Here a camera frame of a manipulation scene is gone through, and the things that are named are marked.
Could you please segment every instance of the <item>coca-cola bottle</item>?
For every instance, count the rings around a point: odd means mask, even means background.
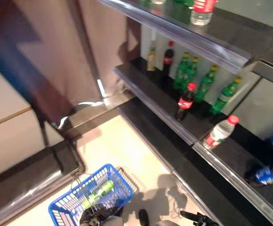
[[[196,89],[196,84],[193,82],[190,82],[187,87],[187,90],[180,97],[178,101],[177,111],[175,114],[175,118],[178,121],[181,121],[182,119],[184,119],[188,110],[191,108],[193,104],[193,99],[195,96],[194,94],[195,89]]]
[[[163,59],[163,75],[164,76],[169,76],[170,72],[170,67],[173,63],[173,58],[174,58],[174,50],[172,49],[173,46],[173,41],[169,41],[168,43],[169,48],[165,51],[164,59]]]

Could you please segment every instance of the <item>blue shopping basket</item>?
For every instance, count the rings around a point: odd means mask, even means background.
[[[121,208],[131,200],[132,188],[112,165],[106,164],[49,205],[48,212],[54,225],[78,226],[84,211],[82,203],[86,200],[86,194],[90,195],[107,180],[113,181],[114,188],[97,203],[102,203],[107,208],[115,206]]]

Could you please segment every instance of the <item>green can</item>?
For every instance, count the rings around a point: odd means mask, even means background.
[[[114,183],[112,180],[106,181],[102,184],[98,190],[94,191],[89,195],[88,200],[86,199],[82,205],[85,209],[88,209],[90,206],[95,205],[97,201],[99,201],[103,196],[109,193],[114,187]]]

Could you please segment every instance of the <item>store shelf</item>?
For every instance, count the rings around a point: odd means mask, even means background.
[[[138,98],[123,104],[118,111],[212,219],[224,226],[270,225],[256,208]]]
[[[159,70],[148,73],[146,61],[141,58],[117,66],[114,71],[188,145],[196,143],[193,149],[273,223],[273,186],[254,189],[243,179],[253,163],[267,163],[268,156],[260,149],[263,146],[261,140],[238,126],[231,137],[209,152],[201,145],[200,138],[224,115],[219,118],[206,117],[201,114],[205,106],[194,106],[194,110],[178,122],[174,114],[179,93],[172,89],[173,80],[170,77],[163,77]]]
[[[195,26],[190,23],[191,10],[173,0],[163,5],[148,0],[99,1],[233,73],[268,50],[273,56],[273,27],[222,9],[215,8],[208,25]]]

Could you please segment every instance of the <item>red label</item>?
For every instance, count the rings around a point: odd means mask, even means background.
[[[164,57],[164,64],[171,65],[173,63],[172,57]]]
[[[217,0],[195,0],[193,10],[197,13],[211,13]]]
[[[187,102],[184,101],[182,98],[179,99],[178,106],[183,109],[189,109],[193,104],[193,101]]]
[[[211,135],[207,135],[206,142],[208,145],[215,147],[217,145],[217,142],[211,137]]]

